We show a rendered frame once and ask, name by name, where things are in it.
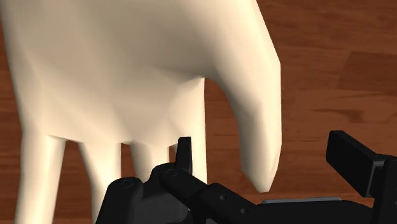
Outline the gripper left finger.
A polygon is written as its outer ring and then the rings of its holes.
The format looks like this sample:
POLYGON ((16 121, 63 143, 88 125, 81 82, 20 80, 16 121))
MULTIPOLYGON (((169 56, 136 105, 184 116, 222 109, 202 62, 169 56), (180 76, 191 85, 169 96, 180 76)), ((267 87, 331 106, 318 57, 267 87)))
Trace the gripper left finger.
POLYGON ((192 176, 191 143, 179 138, 175 162, 156 166, 146 182, 113 181, 95 224, 258 224, 255 204, 192 176))

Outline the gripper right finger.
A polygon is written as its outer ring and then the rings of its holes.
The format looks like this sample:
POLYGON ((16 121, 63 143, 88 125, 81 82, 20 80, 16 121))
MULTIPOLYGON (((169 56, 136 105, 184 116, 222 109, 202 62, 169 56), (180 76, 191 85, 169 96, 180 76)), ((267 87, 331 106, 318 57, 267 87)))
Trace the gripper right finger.
POLYGON ((378 154, 343 130, 332 130, 326 161, 363 198, 375 199, 370 224, 397 224, 396 156, 378 154))

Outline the cream animal figure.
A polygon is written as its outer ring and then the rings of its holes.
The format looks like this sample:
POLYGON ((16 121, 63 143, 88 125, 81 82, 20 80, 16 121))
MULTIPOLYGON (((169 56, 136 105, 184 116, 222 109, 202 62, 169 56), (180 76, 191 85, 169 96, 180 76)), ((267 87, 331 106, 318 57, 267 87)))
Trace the cream animal figure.
POLYGON ((136 176, 192 139, 207 179, 204 83, 215 81, 238 123, 242 171, 270 190, 282 145, 281 65, 257 0, 0 0, 22 129, 14 224, 52 224, 66 141, 79 144, 92 218, 121 176, 136 176))

